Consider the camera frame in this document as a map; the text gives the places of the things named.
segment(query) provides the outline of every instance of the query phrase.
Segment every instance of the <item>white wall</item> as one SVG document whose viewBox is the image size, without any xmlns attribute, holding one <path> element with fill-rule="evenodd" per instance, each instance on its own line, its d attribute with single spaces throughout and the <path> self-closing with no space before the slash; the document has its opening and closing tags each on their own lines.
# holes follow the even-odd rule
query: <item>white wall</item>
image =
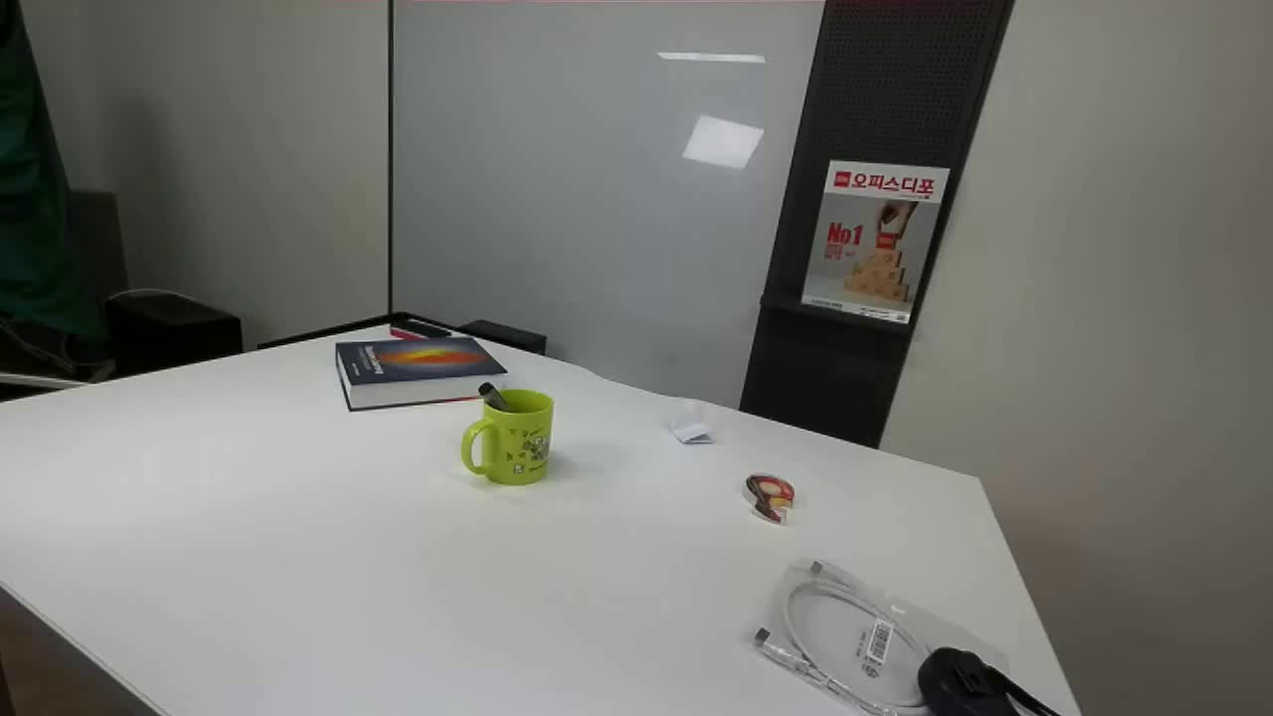
<svg viewBox="0 0 1273 716">
<path fill-rule="evenodd" d="M 1020 0 L 888 449 L 985 477 L 1086 710 L 1266 710 L 1273 3 Z"/>
<path fill-rule="evenodd" d="M 26 0 L 134 287 L 280 336 L 387 308 L 387 0 Z"/>
</svg>

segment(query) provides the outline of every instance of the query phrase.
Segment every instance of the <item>green mug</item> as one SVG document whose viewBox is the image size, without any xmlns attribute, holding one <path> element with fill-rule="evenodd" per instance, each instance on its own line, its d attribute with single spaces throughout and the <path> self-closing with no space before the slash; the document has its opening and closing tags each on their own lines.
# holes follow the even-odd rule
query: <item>green mug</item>
<svg viewBox="0 0 1273 716">
<path fill-rule="evenodd" d="M 461 461 L 501 486 L 532 486 L 550 473 L 553 399 L 501 391 L 498 406 L 464 430 Z"/>
</svg>

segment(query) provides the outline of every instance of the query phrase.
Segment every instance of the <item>poster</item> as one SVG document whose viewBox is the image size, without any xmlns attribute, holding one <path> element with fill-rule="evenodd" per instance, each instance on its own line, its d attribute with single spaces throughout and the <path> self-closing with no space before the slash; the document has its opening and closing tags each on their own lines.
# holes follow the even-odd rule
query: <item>poster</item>
<svg viewBox="0 0 1273 716">
<path fill-rule="evenodd" d="M 803 303 L 908 327 L 947 174 L 941 168 L 833 161 Z"/>
</svg>

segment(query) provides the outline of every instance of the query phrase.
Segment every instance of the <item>book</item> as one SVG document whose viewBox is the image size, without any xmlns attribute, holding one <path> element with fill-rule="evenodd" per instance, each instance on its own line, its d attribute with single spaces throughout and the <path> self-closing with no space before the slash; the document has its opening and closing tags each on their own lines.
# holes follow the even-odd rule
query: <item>book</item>
<svg viewBox="0 0 1273 716">
<path fill-rule="evenodd" d="M 351 409 L 477 399 L 508 375 L 475 336 L 338 342 L 335 367 Z"/>
</svg>

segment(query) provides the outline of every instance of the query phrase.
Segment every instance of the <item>white table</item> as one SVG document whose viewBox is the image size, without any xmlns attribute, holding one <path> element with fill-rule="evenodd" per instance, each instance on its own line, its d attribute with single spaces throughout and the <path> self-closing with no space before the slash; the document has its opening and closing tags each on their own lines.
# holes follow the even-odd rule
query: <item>white table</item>
<svg viewBox="0 0 1273 716">
<path fill-rule="evenodd" d="M 1077 705 L 984 486 L 498 351 L 557 399 L 553 477 L 459 466 L 475 401 L 346 413 L 331 342 L 0 406 L 0 583 L 172 716 L 845 716 L 746 648 L 803 558 L 874 580 Z M 756 467 L 799 489 L 746 513 Z"/>
</svg>

